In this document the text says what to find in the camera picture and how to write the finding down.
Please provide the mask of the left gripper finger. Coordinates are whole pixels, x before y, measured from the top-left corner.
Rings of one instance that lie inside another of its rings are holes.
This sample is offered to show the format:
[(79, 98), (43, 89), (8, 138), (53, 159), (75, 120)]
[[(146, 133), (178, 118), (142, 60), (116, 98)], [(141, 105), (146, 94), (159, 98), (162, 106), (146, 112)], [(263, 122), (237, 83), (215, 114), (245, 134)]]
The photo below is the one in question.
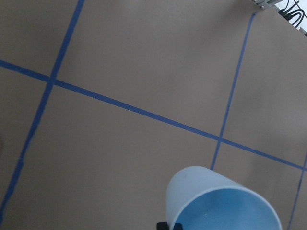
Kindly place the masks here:
[(158, 222), (156, 224), (157, 230), (182, 230), (182, 224), (181, 223), (175, 223), (173, 228), (170, 228), (167, 222)]

